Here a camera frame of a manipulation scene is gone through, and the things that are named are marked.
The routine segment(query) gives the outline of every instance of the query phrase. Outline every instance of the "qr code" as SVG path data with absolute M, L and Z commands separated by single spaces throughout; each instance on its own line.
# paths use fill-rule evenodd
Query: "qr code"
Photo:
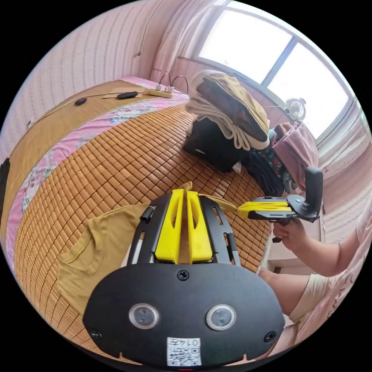
M 202 365 L 200 339 L 168 337 L 167 362 L 168 366 L 175 367 Z

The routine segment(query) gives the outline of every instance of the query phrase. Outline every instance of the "person's arm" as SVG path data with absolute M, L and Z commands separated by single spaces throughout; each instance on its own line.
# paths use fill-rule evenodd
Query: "person's arm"
M 341 244 L 325 244 L 310 238 L 299 219 L 287 226 L 274 224 L 274 235 L 306 266 L 323 276 L 334 276 L 347 269 L 359 247 L 356 230 Z

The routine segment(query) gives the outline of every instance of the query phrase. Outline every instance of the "person's hand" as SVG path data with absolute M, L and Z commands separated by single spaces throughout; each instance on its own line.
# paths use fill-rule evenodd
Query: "person's hand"
M 282 243 L 290 251 L 303 248 L 306 245 L 308 236 L 299 218 L 292 219 L 286 226 L 278 222 L 274 223 L 273 234 L 282 239 Z

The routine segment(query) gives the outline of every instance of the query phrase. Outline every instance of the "yellow bracket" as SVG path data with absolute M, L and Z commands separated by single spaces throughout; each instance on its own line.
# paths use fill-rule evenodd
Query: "yellow bracket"
M 237 208 L 237 212 L 244 218 L 248 217 L 250 211 L 291 212 L 292 209 L 285 201 L 248 201 Z
M 168 210 L 165 214 L 160 232 L 155 257 L 161 261 L 171 261 L 178 264 L 179 245 L 181 241 L 181 224 L 184 190 L 172 191 Z
M 189 233 L 190 264 L 212 259 L 207 225 L 200 206 L 198 193 L 187 191 L 187 220 Z

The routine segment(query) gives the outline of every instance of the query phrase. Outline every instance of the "bamboo sleeping mat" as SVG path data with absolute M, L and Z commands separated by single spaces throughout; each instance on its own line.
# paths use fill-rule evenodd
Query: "bamboo sleeping mat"
M 46 113 L 19 140 L 9 157 L 11 167 L 7 179 L 0 223 L 3 250 L 5 250 L 7 219 L 13 200 L 32 167 L 55 143 L 74 129 L 106 112 L 131 103 L 157 98 L 148 94 L 142 94 L 140 98 L 131 98 L 123 101 L 102 99 L 102 96 L 90 96 L 106 94 L 119 88 L 124 90 L 128 88 L 133 88 L 133 90 L 143 89 L 136 84 L 116 80 L 77 93 L 50 110 L 50 114 Z M 88 97 L 88 99 L 83 105 L 75 106 L 74 101 L 81 97 Z
M 81 316 L 57 290 L 57 257 L 88 219 L 113 208 L 149 202 L 192 181 L 193 189 L 235 205 L 263 195 L 247 174 L 221 174 L 182 151 L 194 116 L 184 105 L 130 119 L 93 138 L 66 158 L 38 189 L 23 215 L 15 244 L 15 274 L 29 301 L 59 333 L 102 354 Z M 256 271 L 270 224 L 227 214 L 241 263 Z

